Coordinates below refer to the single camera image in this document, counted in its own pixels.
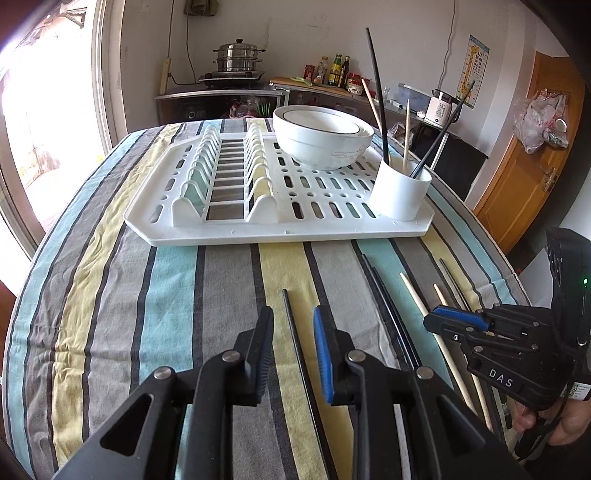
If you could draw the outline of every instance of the white appliance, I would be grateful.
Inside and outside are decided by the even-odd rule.
[[[459,101],[450,94],[441,90],[433,90],[433,96],[429,101],[425,121],[443,127],[452,114],[454,103],[458,104]]]

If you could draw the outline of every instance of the table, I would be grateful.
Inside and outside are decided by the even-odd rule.
[[[312,365],[333,461],[339,477],[348,479],[350,417],[346,408],[322,400],[311,317],[318,303],[329,305],[337,326],[350,332],[358,348],[398,365],[361,270],[362,252],[384,278],[421,359],[448,382],[400,272],[408,274],[430,308],[439,303],[433,283],[457,304],[439,258],[472,308],[528,303],[500,250],[435,175],[428,192],[435,217],[422,238],[156,249],[126,227],[122,214],[135,189],[171,142],[198,134],[206,124],[236,132],[250,122],[271,129],[269,119],[217,120],[129,134],[80,188],[40,246],[9,328],[2,386],[7,436],[38,480],[49,479],[154,369],[198,367],[230,348],[265,304],[275,313],[274,362],[262,404],[235,410],[235,472],[245,479],[324,478],[282,288],[290,291]],[[454,354],[466,373],[463,357],[457,349]],[[496,405],[491,389],[486,392]],[[502,435],[496,408],[493,417]]]

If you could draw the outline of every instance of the chart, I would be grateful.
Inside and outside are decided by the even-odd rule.
[[[480,85],[484,78],[484,70],[486,68],[486,61],[488,60],[488,53],[490,49],[479,41],[476,37],[470,35],[468,42],[468,50],[466,52],[466,60],[464,62],[464,69],[460,77],[460,83],[457,86],[457,98],[461,98],[468,90],[468,85],[474,80],[474,88],[466,99],[466,105],[474,108],[478,92],[480,92]]]

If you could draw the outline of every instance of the dish rack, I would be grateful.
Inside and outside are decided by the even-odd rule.
[[[369,147],[349,167],[311,170],[256,124],[237,134],[209,125],[164,151],[124,219],[156,247],[423,235],[433,219],[425,201],[409,222],[369,208],[380,161]]]

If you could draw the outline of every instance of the white wall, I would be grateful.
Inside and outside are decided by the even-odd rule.
[[[503,66],[509,6],[518,0],[458,0],[455,33],[443,89],[455,93],[474,35],[491,49],[476,108],[466,108],[455,133],[476,145],[495,97]],[[187,61],[184,0],[175,1],[172,72],[193,81]],[[170,3],[126,0],[122,32],[122,89],[129,131],[155,125],[153,100],[167,55]],[[322,55],[352,57],[352,70],[373,77],[365,27],[372,30],[382,84],[399,82],[429,92],[437,87],[452,19],[453,0],[223,0],[215,17],[189,18],[189,46],[197,76],[216,66],[213,49],[244,38],[268,51],[261,68],[270,76],[302,75]]]
[[[554,34],[539,18],[536,18],[535,49],[550,57],[569,56]]]
[[[513,106],[527,96],[535,52],[551,57],[567,56],[546,25],[523,4],[510,6],[506,54],[493,104],[476,148],[489,156],[466,198],[475,208],[488,188],[513,138]]]
[[[158,125],[154,97],[158,94],[162,64],[167,56],[170,5],[170,1],[163,0],[125,1],[121,91],[129,132]]]

